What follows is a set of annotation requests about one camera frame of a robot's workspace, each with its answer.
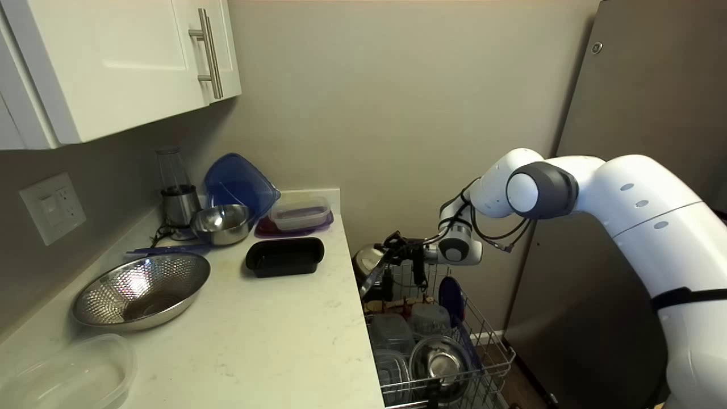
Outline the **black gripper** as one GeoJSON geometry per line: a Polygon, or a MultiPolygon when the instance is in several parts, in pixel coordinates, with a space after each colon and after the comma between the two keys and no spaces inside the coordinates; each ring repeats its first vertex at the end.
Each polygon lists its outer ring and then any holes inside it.
{"type": "Polygon", "coordinates": [[[404,239],[400,232],[392,232],[384,239],[384,259],[382,264],[362,277],[362,284],[359,285],[361,296],[368,296],[372,289],[376,289],[384,279],[384,275],[400,265],[402,260],[410,264],[414,284],[418,289],[427,285],[424,277],[424,241],[423,239],[404,239]]]}

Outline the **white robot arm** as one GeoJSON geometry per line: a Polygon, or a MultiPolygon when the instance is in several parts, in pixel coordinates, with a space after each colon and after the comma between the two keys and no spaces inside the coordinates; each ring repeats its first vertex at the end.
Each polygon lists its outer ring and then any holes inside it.
{"type": "Polygon", "coordinates": [[[659,315],[667,350],[662,409],[727,409],[727,226],[690,187],[644,155],[544,159],[516,147],[441,205],[433,237],[359,251],[359,290],[370,292],[384,271],[402,260],[476,264],[489,245],[502,243],[476,221],[511,213],[524,225],[592,215],[659,315]]]}

